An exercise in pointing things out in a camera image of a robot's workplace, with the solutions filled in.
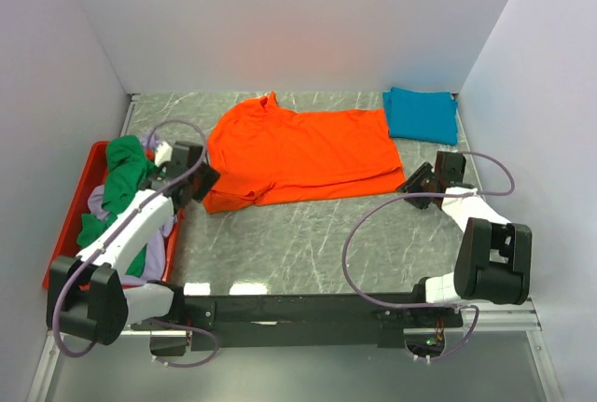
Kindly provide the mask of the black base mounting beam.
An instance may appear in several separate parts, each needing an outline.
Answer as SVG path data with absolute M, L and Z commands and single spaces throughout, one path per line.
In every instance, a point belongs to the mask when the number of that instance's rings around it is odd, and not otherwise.
M 392 310 L 355 294 L 186 297 L 187 320 L 223 348 L 401 347 L 406 329 L 420 328 L 413 310 Z

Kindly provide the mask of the orange t shirt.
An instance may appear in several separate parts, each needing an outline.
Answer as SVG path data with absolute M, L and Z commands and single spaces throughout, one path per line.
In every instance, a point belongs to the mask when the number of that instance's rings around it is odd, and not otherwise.
M 382 109 L 296 112 L 275 93 L 233 106 L 207 141 L 220 178 L 207 213 L 395 191 L 402 160 Z

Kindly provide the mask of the red plastic bin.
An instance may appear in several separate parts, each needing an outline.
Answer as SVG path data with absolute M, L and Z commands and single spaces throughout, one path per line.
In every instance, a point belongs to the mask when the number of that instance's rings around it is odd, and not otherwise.
M 49 262 L 52 262 L 58 256 L 76 256 L 78 254 L 80 248 L 76 243 L 76 238 L 82 230 L 81 216 L 88 212 L 88 197 L 97 186 L 104 183 L 108 175 L 105 157 L 108 144 L 108 141 L 98 141 L 91 146 Z M 180 210 L 176 215 L 176 222 L 170 235 L 163 241 L 165 248 L 164 270 L 160 278 L 165 282 L 171 279 L 173 273 L 175 250 L 183 219 L 184 213 L 183 210 Z

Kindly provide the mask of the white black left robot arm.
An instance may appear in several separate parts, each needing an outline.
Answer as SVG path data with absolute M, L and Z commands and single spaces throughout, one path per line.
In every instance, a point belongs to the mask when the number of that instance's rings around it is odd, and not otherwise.
M 58 256 L 49 267 L 47 324 L 56 337 L 109 345 L 130 325 L 155 319 L 174 329 L 186 320 L 181 286 L 160 277 L 142 284 L 123 281 L 131 271 L 145 270 L 140 255 L 149 252 L 149 243 L 219 178 L 200 144 L 177 142 L 162 151 L 163 156 L 149 160 L 130 136 L 108 145 L 106 217 L 84 214 L 79 252 Z

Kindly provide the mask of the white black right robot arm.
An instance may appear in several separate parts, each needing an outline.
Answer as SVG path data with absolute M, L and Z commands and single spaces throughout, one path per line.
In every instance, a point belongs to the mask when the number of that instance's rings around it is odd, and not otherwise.
M 521 305 L 529 296 L 533 233 L 499 215 L 465 182 L 466 155 L 439 150 L 434 164 L 421 165 L 397 189 L 419 210 L 436 206 L 463 233 L 453 271 L 423 278 L 398 303 L 419 326 L 432 325 L 442 307 L 477 300 Z

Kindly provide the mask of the folded blue t shirt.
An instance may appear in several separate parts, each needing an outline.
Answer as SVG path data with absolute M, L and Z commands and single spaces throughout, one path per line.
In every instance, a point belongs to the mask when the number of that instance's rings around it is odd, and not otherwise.
M 457 145 L 457 102 L 451 93 L 392 87 L 382 101 L 390 137 Z

